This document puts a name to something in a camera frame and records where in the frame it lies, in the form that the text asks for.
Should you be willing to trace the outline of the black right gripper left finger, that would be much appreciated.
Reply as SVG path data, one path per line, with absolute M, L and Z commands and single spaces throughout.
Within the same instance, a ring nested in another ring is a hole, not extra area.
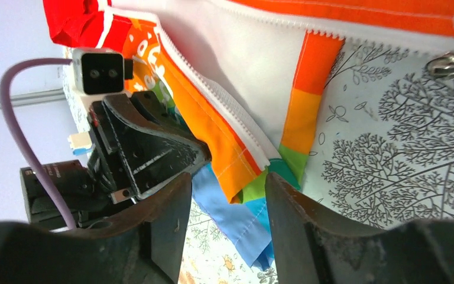
M 177 283 L 191 198 L 182 173 L 87 229 L 0 222 L 0 283 Z

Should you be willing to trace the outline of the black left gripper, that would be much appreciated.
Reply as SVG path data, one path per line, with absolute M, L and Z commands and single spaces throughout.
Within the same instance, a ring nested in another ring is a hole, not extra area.
M 87 168 L 100 220 L 156 193 L 179 174 L 195 173 L 211 160 L 207 145 L 168 113 L 153 91 L 107 95 L 89 108 L 95 144 Z

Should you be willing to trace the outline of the rainbow red white kids jacket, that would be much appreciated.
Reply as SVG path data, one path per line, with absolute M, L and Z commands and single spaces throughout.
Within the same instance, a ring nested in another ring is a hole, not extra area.
M 43 7 L 54 43 L 109 48 L 134 60 L 126 88 L 156 92 L 173 118 L 209 146 L 206 167 L 229 204 L 265 198 L 270 172 L 305 194 L 316 113 L 345 44 L 408 50 L 423 58 L 432 78 L 454 81 L 454 1 L 44 1 Z

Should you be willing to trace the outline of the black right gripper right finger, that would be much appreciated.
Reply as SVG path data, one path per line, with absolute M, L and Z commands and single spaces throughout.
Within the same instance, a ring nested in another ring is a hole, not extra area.
M 454 283 L 454 221 L 370 227 L 276 173 L 265 193 L 280 283 Z

